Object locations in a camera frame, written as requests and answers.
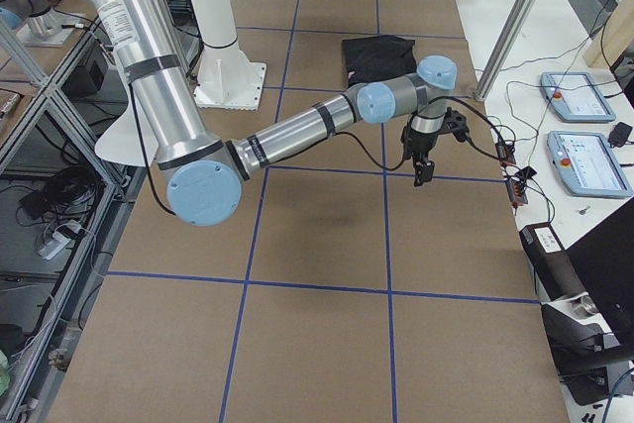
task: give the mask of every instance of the white table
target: white table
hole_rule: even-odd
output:
[[[493,46],[497,41],[504,22],[515,0],[456,0],[460,11],[470,52],[476,71],[482,71]],[[568,0],[537,0],[524,23],[520,34],[511,50],[504,68],[520,64],[521,62],[546,56],[558,56],[568,50],[581,45],[587,38],[587,33],[577,18]],[[497,77],[491,92],[486,98],[486,112],[511,127],[518,138],[530,138],[534,131],[511,116],[511,110],[505,99],[506,85],[509,81],[523,81],[539,84],[539,77],[544,71],[589,71],[596,83],[603,83],[614,79],[605,69],[590,69],[583,61],[583,52],[589,46],[586,42],[580,49],[574,50],[557,59],[547,59],[524,64],[519,68],[502,71]],[[620,92],[618,83],[612,82],[599,87],[606,95]],[[555,168],[551,164],[546,147],[546,137],[549,131],[589,131],[599,132],[606,137],[615,123],[610,124],[567,124],[561,122],[552,110],[546,111],[546,101],[538,88],[522,85],[510,87],[510,99],[515,114],[531,125],[538,125],[539,137],[535,151],[530,159],[530,165],[537,170],[536,180],[544,188],[548,197],[556,207],[556,218],[553,228],[559,235],[566,248],[581,238],[596,224],[600,223],[618,207],[624,200],[572,197],[560,182]],[[634,125],[634,110],[624,95],[609,100],[617,115],[617,121]],[[534,141],[524,141],[517,144],[516,159],[523,167],[531,156]],[[634,161],[634,148],[624,147],[614,150],[620,162]],[[634,167],[625,168],[625,174],[634,183]],[[528,191],[529,204],[518,209],[516,223],[518,230],[527,224],[546,221],[546,203],[538,194]],[[572,422],[581,421],[589,413],[596,413],[591,405],[580,407],[575,404],[570,393],[564,388],[569,416]],[[595,423],[600,422],[602,414],[597,414]],[[630,423],[634,419],[634,397],[615,399],[610,408],[609,423]]]

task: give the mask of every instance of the white pillar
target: white pillar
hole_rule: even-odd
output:
[[[194,92],[201,107],[258,109],[266,65],[240,50],[230,0],[191,0],[205,50]]]

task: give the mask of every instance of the light blue joint cap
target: light blue joint cap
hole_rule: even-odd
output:
[[[396,99],[383,83],[370,83],[357,93],[357,105],[364,121],[370,124],[385,123],[394,117]]]
[[[436,88],[451,91],[456,87],[458,68],[446,56],[432,54],[421,59],[416,69],[418,75]]]
[[[184,165],[167,185],[167,200],[176,216],[200,227],[227,220],[238,208],[241,196],[240,178],[214,160]]]
[[[16,30],[22,25],[22,19],[7,9],[0,9],[0,17],[11,30]]]

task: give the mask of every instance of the folded black fabric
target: folded black fabric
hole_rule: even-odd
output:
[[[372,83],[416,71],[413,40],[394,35],[343,40],[348,85]]]

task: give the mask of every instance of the computer screen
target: computer screen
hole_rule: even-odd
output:
[[[560,134],[581,188],[625,190],[604,144],[596,136]]]
[[[634,200],[581,237],[568,254],[621,343],[634,341]]]
[[[553,80],[559,86],[570,113],[575,116],[604,116],[605,108],[600,98],[591,88],[587,77],[581,74],[555,74]]]

